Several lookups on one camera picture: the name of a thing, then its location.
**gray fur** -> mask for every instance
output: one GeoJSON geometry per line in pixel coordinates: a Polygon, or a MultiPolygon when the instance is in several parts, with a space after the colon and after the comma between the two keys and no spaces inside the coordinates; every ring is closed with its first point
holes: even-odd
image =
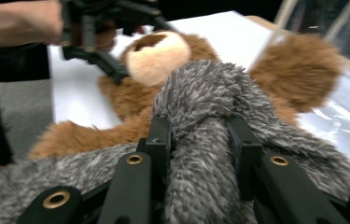
{"type": "MultiPolygon", "coordinates": [[[[239,200],[224,118],[241,115],[263,142],[297,160],[316,185],[346,199],[350,162],[335,148],[286,125],[265,93],[229,63],[198,61],[177,69],[158,93],[154,113],[171,123],[176,152],[165,198],[167,223],[255,223],[251,203],[239,200]]],[[[0,173],[0,223],[14,223],[42,190],[70,185],[86,192],[110,179],[135,144],[59,160],[23,161],[0,173]]]]}

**teddy bear leg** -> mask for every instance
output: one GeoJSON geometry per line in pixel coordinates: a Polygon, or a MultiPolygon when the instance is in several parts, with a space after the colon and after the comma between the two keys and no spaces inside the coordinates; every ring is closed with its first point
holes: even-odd
{"type": "Polygon", "coordinates": [[[29,153],[30,159],[60,158],[118,144],[139,141],[149,130],[151,108],[108,130],[82,127],[72,121],[53,124],[29,153]]]}

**white surface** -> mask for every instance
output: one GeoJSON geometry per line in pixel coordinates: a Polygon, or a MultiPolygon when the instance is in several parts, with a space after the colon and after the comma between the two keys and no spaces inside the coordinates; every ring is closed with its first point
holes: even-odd
{"type": "MultiPolygon", "coordinates": [[[[236,63],[245,67],[246,71],[272,34],[272,31],[236,12],[173,21],[171,24],[183,33],[206,37],[223,62],[236,63]]],[[[120,35],[113,55],[120,55],[139,37],[120,35]]],[[[81,60],[62,60],[58,48],[50,50],[55,122],[70,119],[79,125],[100,129],[119,124],[119,119],[96,85],[102,72],[81,60]]],[[[350,157],[350,70],[346,70],[346,76],[341,79],[327,106],[302,115],[301,124],[316,136],[328,139],[350,157]]]]}

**gray floor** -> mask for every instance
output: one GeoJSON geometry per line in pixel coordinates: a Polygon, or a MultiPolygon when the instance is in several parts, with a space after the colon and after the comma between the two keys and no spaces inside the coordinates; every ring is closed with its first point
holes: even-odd
{"type": "Polygon", "coordinates": [[[22,160],[52,122],[50,80],[0,83],[0,110],[14,160],[22,160]]]}

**brown teddy bear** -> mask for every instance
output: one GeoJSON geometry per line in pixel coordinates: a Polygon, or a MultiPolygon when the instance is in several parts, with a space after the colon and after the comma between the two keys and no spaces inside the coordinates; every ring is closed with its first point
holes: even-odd
{"type": "MultiPolygon", "coordinates": [[[[30,158],[61,157],[147,137],[151,107],[163,81],[173,70],[196,60],[219,58],[208,41],[197,35],[157,32],[134,41],[120,56],[130,77],[116,85],[102,76],[99,87],[122,124],[108,130],[52,124],[30,152],[30,158]]],[[[270,95],[278,118],[298,127],[298,112],[321,106],[340,75],[340,58],[316,35],[292,35],[271,46],[250,71],[270,95]]]]}

